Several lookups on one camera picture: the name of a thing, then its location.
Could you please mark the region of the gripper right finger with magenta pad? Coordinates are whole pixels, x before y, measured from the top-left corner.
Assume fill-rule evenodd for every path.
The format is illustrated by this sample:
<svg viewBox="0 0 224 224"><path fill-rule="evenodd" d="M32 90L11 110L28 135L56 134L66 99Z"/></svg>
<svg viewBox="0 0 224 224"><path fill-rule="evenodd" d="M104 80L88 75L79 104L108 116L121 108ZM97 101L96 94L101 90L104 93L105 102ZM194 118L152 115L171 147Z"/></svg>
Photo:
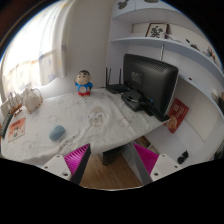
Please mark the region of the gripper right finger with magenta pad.
<svg viewBox="0 0 224 224"><path fill-rule="evenodd" d="M133 155L142 183L148 185L182 169L166 154L156 153L133 143Z"/></svg>

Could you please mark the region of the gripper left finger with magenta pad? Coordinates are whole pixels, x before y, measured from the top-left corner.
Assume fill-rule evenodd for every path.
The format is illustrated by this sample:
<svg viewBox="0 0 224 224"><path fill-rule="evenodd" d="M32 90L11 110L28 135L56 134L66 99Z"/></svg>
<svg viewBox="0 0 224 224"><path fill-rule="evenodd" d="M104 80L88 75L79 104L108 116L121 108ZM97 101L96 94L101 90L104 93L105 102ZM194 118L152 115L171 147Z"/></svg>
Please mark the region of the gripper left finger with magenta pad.
<svg viewBox="0 0 224 224"><path fill-rule="evenodd" d="M91 154L91 146L86 144L63 156L55 155L42 169L79 185Z"/></svg>

